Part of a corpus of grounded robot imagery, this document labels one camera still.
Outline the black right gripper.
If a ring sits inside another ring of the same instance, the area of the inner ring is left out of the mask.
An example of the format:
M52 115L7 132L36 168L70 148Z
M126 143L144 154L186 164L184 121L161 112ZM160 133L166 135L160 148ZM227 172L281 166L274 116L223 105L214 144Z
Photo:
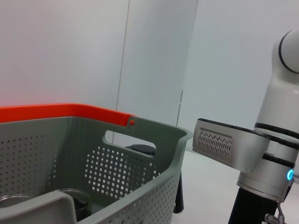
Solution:
M230 224L283 224L281 210L283 198L264 194L247 188L238 189L235 203L229 218Z

